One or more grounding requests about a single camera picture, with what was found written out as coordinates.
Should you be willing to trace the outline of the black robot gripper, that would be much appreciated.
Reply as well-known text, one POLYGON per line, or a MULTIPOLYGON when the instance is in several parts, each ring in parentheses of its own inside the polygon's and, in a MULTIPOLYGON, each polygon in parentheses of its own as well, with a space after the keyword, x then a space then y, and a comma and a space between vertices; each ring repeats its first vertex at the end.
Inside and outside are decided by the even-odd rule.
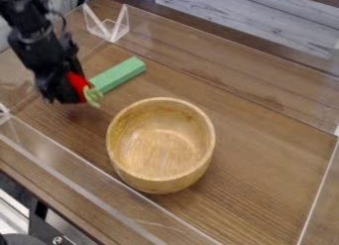
POLYGON ((25 67, 34 73, 35 86, 49 103, 81 103, 77 91, 67 79, 70 71, 85 75, 79 60, 79 46, 73 33, 65 31, 58 37, 55 30, 41 39, 26 39, 18 29, 9 36, 10 46, 25 67))

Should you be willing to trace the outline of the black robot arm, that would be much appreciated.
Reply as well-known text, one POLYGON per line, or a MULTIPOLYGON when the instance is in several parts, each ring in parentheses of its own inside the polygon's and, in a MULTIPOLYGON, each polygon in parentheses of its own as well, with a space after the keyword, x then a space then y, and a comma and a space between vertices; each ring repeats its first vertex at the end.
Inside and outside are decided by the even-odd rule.
POLYGON ((34 73, 43 99, 85 103, 89 82, 65 15, 50 8, 49 0, 0 0, 0 16, 11 27, 10 47, 34 73))

